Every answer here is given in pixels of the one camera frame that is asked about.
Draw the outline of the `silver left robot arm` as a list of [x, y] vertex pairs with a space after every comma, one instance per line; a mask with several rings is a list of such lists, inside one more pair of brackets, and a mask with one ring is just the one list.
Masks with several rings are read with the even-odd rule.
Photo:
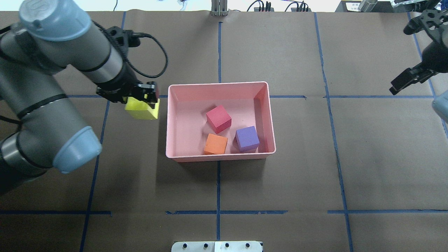
[[[104, 29], [72, 0], [25, 0], [19, 21], [1, 30], [1, 99], [16, 114], [17, 130], [1, 141], [1, 195], [51, 168], [68, 174], [95, 159], [102, 145], [54, 76], [71, 65], [113, 103], [130, 99], [155, 110], [156, 82], [168, 66], [162, 44], [152, 35], [118, 27]], [[141, 38], [154, 40], [165, 56], [157, 75], [139, 71], [128, 49]]]

